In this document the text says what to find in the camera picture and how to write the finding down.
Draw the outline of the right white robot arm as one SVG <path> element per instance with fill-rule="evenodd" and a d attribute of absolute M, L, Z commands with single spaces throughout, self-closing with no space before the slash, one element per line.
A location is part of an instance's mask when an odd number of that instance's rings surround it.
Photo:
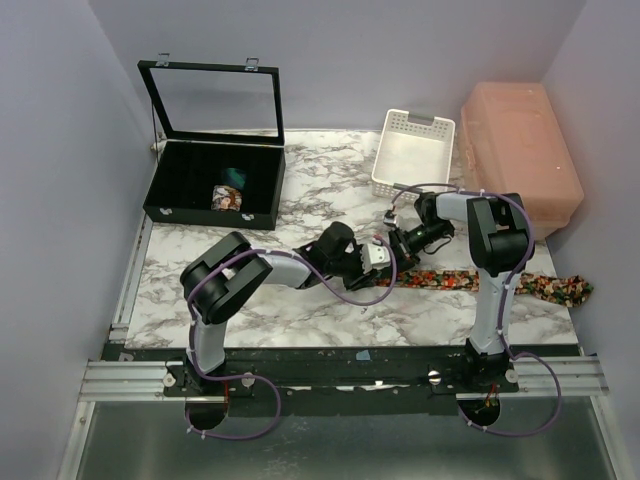
<path fill-rule="evenodd" d="M 533 255 L 531 226 L 517 194 L 424 192 L 414 202 L 421 224 L 406 231 L 395 225 L 395 210 L 386 212 L 389 240 L 398 269 L 418 262 L 418 252 L 454 235 L 454 221 L 467 225 L 470 257 L 479 279 L 474 325 L 455 376 L 480 392 L 510 368 L 507 340 L 515 288 Z"/>

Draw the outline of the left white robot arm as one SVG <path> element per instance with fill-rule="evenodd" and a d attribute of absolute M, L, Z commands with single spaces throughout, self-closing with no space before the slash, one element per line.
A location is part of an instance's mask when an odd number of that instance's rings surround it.
<path fill-rule="evenodd" d="M 225 362 L 224 340 L 227 322 L 239 312 L 262 285 L 279 285 L 305 290 L 322 284 L 336 297 L 355 306 L 372 306 L 387 297 L 388 286 L 380 297 L 357 301 L 333 289 L 329 280 L 338 277 L 349 287 L 351 280 L 371 280 L 385 268 L 390 277 L 398 273 L 389 242 L 376 236 L 373 243 L 359 244 L 350 227 L 332 223 L 318 239 L 291 252 L 259 249 L 237 231 L 189 264 L 180 275 L 184 298 L 191 315 L 186 348 L 191 367 L 187 382 L 201 395 L 214 393 L 222 381 Z"/>

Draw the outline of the pink plastic storage box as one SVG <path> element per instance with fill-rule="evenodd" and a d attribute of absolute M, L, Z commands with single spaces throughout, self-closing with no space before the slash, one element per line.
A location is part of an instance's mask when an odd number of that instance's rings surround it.
<path fill-rule="evenodd" d="M 466 188 L 519 194 L 538 241 L 566 227 L 584 199 L 539 83 L 478 83 L 461 108 L 458 151 Z"/>

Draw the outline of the white plastic basket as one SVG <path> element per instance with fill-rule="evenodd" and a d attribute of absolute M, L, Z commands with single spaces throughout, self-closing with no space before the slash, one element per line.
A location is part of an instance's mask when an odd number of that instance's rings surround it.
<path fill-rule="evenodd" d="M 391 198 L 401 190 L 442 192 L 449 183 L 456 123 L 409 111 L 387 111 L 371 173 L 372 194 Z"/>

